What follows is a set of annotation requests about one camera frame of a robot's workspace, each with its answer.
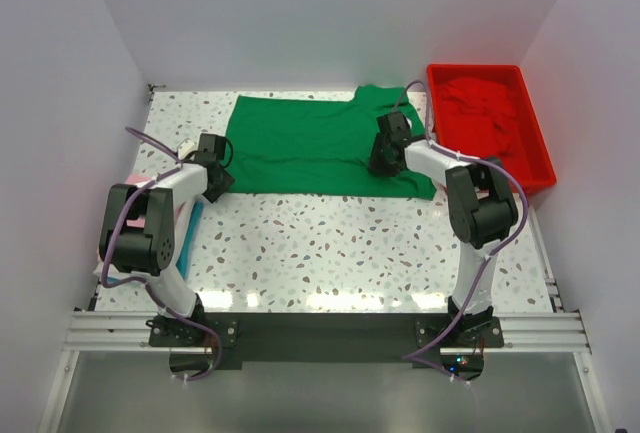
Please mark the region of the green t shirt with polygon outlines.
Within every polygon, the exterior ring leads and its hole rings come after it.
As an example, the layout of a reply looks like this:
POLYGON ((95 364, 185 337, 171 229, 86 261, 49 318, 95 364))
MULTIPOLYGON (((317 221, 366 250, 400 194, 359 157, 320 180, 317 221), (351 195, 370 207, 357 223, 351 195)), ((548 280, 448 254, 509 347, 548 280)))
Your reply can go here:
POLYGON ((377 119, 393 108, 413 134, 423 133, 400 87, 360 86, 348 101, 238 97, 225 133, 233 146, 232 192, 432 200, 436 188, 424 175, 368 170, 377 119))

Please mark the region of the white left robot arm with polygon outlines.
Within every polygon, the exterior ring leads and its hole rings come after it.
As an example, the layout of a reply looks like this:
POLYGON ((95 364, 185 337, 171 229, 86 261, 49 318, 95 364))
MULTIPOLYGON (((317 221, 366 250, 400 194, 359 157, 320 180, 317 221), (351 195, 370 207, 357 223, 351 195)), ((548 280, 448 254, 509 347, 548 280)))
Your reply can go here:
POLYGON ((170 149, 144 132, 127 131, 166 153, 174 166, 145 182, 110 188, 99 241, 100 283, 105 289, 128 283, 144 288, 157 307, 146 322, 151 344, 219 348, 222 341, 199 295, 180 274, 178 260, 197 201, 215 202, 234 182, 227 170, 232 143, 203 133, 195 144, 170 149))

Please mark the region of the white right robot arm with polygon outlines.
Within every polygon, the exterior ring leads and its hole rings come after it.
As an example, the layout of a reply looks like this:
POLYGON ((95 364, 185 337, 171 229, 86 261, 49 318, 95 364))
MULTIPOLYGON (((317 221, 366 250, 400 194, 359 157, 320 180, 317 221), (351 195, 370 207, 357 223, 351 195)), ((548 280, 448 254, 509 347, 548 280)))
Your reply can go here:
POLYGON ((499 159, 464 155, 426 135, 414 135, 408 118, 399 111, 378 117, 377 125, 369 172, 395 177, 409 171, 442 184, 450 227, 460 242, 446 327, 412 355, 425 353, 445 339, 469 345, 493 317, 492 284, 498 255, 526 225, 528 203, 517 207, 511 188, 519 193, 523 190, 499 159))

